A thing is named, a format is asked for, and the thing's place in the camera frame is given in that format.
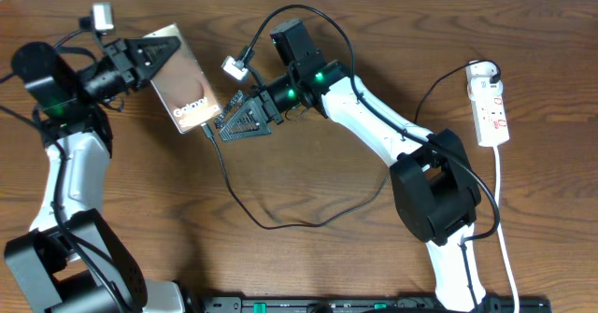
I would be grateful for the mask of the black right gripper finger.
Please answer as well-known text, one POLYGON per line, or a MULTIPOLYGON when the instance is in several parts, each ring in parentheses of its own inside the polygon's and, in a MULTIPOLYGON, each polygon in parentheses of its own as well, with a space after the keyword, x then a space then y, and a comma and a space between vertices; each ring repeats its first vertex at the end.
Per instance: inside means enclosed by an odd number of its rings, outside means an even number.
POLYGON ((260 125, 252 116, 252 98, 245 98, 243 105, 227 119, 224 127, 219 129, 219 135, 224 142, 241 138, 270 135, 268 124, 260 125))
POLYGON ((223 128, 227 122, 227 119, 230 118, 232 114, 243 105, 244 101, 245 94, 241 90, 237 91, 231 98, 230 102, 223 108, 221 114, 215 118, 214 125, 216 128, 223 128))

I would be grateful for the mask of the white power strip red switches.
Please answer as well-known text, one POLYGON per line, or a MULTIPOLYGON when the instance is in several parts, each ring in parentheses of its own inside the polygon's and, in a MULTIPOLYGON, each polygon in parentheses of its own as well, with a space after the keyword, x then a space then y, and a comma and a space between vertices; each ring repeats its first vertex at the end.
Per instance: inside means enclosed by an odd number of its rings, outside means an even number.
POLYGON ((466 67, 466 78, 477 143, 486 148, 504 144, 510 135, 498 66, 490 61, 471 61, 466 67))

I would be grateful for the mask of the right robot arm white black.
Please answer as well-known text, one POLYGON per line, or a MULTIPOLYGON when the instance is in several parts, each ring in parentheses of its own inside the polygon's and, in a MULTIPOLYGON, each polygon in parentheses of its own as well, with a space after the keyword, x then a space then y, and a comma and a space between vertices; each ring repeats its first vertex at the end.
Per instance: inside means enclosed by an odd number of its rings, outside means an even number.
POLYGON ((282 123, 299 105, 344 126, 388 166, 397 213, 428 249, 437 300, 451 311, 479 308, 486 291, 468 237, 481 196, 460 138, 409 122, 347 66, 326 62, 301 20, 283 22, 270 36, 287 72, 234 96, 215 120, 221 139, 269 135, 270 122, 282 123))

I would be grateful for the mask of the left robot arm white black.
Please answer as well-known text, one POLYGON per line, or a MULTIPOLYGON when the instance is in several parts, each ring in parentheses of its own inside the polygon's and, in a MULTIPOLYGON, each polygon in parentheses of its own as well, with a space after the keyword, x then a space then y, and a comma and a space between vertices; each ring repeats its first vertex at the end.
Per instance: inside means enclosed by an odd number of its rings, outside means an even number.
POLYGON ((13 73, 35 98, 28 124, 50 161, 41 208, 4 258, 35 312, 193 312, 175 281, 144 278, 102 215, 113 135, 107 119, 121 93, 147 84, 178 50, 174 36, 119 39, 80 71, 65 47, 32 42, 18 49, 13 73))

